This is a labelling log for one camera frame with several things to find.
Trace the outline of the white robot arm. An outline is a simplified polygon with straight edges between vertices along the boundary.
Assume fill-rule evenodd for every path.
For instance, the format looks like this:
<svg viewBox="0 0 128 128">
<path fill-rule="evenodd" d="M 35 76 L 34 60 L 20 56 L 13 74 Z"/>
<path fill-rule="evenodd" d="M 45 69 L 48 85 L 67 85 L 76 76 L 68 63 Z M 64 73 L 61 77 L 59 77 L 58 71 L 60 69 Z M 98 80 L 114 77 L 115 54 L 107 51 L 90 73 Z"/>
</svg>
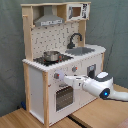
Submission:
<svg viewBox="0 0 128 128">
<path fill-rule="evenodd" d="M 81 89 L 103 100 L 128 102 L 127 92 L 118 92 L 113 88 L 113 77 L 107 72 L 99 73 L 95 78 L 88 76 L 65 76 L 64 82 L 73 89 Z"/>
</svg>

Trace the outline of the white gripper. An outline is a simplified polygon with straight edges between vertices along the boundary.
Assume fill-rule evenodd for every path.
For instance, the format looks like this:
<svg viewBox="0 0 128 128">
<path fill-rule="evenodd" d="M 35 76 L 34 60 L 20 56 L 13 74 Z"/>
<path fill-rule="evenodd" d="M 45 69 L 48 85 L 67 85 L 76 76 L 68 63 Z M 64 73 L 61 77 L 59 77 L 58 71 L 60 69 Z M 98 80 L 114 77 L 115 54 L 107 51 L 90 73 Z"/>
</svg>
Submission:
<svg viewBox="0 0 128 128">
<path fill-rule="evenodd" d="M 65 76 L 64 82 L 73 89 L 82 89 L 85 78 L 82 76 Z"/>
</svg>

